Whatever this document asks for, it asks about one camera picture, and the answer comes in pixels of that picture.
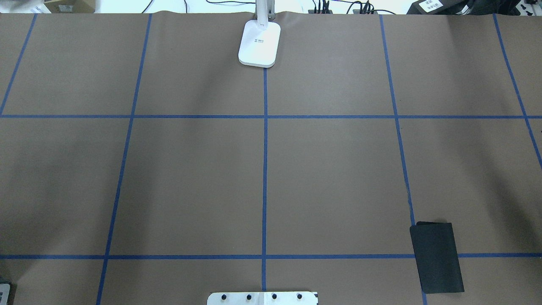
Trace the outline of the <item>black mouse pad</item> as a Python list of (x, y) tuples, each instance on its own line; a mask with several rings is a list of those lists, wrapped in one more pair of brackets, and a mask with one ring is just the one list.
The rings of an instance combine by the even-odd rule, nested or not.
[(464, 293), (453, 226), (449, 222), (416, 222), (409, 233), (425, 294)]

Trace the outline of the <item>white desk lamp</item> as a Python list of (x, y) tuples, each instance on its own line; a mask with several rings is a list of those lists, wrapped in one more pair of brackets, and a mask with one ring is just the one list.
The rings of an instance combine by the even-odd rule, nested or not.
[(273, 67), (278, 52), (281, 26), (276, 23), (275, 1), (257, 0), (256, 19), (246, 22), (238, 60), (241, 64), (252, 67)]

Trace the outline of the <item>cardboard box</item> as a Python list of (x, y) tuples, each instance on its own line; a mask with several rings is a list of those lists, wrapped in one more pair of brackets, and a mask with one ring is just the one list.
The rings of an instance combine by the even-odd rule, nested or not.
[(93, 14), (96, 10), (96, 0), (45, 0), (44, 5), (51, 13)]

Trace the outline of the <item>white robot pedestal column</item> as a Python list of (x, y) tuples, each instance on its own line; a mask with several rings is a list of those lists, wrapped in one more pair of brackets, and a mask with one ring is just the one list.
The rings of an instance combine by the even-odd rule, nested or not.
[(252, 291), (211, 293), (207, 305), (318, 305), (318, 293), (311, 291)]

